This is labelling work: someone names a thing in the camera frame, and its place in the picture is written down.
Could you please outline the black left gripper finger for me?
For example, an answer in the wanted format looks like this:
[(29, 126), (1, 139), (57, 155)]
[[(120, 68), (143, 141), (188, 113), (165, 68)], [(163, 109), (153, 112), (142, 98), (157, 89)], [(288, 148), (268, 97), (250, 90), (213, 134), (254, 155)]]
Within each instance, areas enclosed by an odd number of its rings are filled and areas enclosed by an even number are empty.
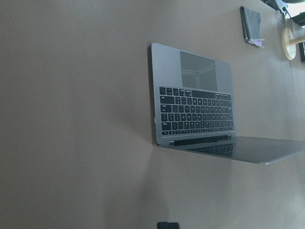
[(177, 222), (158, 222), (157, 229), (179, 229)]

